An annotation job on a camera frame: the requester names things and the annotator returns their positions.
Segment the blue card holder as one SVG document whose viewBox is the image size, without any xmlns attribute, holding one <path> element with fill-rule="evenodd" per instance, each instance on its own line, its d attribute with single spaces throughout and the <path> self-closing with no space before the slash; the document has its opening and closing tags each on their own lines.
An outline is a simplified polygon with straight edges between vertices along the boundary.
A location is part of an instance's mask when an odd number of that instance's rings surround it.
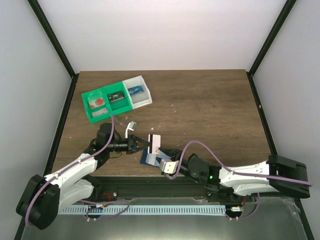
<svg viewBox="0 0 320 240">
<path fill-rule="evenodd" d="M 148 152 L 148 149 L 145 148 L 143 151 L 142 151 L 142 155 L 141 155 L 141 158 L 140 158 L 140 161 L 139 163 L 141 165 L 147 165 L 147 166 L 153 166 L 153 167 L 156 167 L 158 168 L 160 166 L 160 163 L 156 160 L 156 158 L 167 158 L 168 156 L 165 155 L 163 152 L 159 152 L 157 154 L 152 154 L 152 153 L 149 153 Z"/>
</svg>

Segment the white pink patterned card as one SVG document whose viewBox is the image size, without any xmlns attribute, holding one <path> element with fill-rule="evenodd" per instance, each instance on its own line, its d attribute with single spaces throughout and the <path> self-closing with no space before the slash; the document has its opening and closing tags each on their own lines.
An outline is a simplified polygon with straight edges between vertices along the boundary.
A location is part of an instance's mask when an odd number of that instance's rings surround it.
<svg viewBox="0 0 320 240">
<path fill-rule="evenodd" d="M 161 136 L 158 134 L 149 134 L 148 135 L 149 147 L 147 151 L 149 154 L 158 154 L 161 147 Z"/>
</svg>

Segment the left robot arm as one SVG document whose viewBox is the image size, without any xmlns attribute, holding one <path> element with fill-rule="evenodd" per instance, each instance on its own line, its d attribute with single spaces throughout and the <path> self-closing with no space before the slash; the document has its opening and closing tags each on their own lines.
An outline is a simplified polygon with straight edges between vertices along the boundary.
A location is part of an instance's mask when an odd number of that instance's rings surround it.
<svg viewBox="0 0 320 240">
<path fill-rule="evenodd" d="M 150 139 L 128 133 L 121 137 L 113 123 L 103 123 L 96 137 L 76 160 L 53 173 L 36 174 L 30 178 L 16 213 L 24 218 L 27 226 L 43 230 L 60 211 L 97 193 L 98 184 L 91 180 L 90 174 L 109 160 L 111 152 L 131 155 L 150 146 Z"/>
</svg>

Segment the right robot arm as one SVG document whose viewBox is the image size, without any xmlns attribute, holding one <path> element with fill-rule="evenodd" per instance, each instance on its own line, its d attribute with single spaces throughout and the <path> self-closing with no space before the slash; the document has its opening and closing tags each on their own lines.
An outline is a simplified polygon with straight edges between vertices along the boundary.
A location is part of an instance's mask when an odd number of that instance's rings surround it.
<svg viewBox="0 0 320 240">
<path fill-rule="evenodd" d="M 171 180 L 175 174 L 181 174 L 224 197 L 252 194 L 310 197 L 306 165 L 283 156 L 270 155 L 266 161 L 253 165 L 222 167 L 209 164 L 195 153 L 183 159 L 180 149 L 161 147 L 155 152 L 162 175 Z"/>
</svg>

